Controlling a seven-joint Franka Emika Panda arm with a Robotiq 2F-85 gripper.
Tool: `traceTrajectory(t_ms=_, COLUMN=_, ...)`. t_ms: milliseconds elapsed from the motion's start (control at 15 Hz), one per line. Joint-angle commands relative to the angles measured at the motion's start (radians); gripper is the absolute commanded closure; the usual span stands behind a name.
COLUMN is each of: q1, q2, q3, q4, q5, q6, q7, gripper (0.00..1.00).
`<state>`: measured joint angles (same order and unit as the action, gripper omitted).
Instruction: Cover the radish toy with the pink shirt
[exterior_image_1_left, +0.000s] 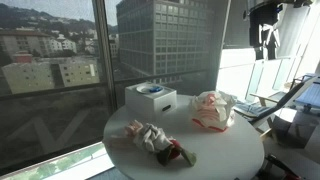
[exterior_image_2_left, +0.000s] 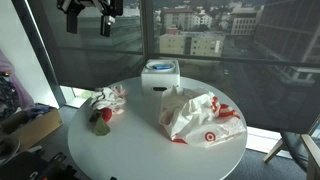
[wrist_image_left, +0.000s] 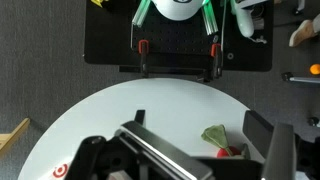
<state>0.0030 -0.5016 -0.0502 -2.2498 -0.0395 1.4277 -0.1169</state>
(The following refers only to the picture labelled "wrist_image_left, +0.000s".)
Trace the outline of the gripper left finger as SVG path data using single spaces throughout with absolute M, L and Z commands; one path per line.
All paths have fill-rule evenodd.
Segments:
M 162 171 L 178 180 L 214 180 L 213 171 L 135 121 L 122 124 L 115 135 L 130 149 L 140 151 Z

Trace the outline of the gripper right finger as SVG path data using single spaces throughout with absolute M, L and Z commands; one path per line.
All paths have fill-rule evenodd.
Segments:
M 295 179 L 296 145 L 292 125 L 272 126 L 257 112 L 246 111 L 242 131 L 265 158 L 261 180 Z

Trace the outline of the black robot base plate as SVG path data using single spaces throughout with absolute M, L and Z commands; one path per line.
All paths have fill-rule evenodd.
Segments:
M 149 44 L 147 63 L 150 69 L 197 69 L 212 67 L 214 37 L 206 33 L 201 13 L 186 21 L 172 21 L 151 6 L 141 27 L 131 24 L 140 0 L 111 0 L 109 9 L 86 2 L 84 59 L 89 64 L 107 64 L 138 68 L 141 55 L 139 42 Z M 224 40 L 225 70 L 269 71 L 273 56 L 272 2 L 254 8 L 253 15 L 263 20 L 264 27 L 248 39 L 238 28 L 237 18 L 229 6 L 223 8 L 213 0 L 219 24 L 219 37 Z

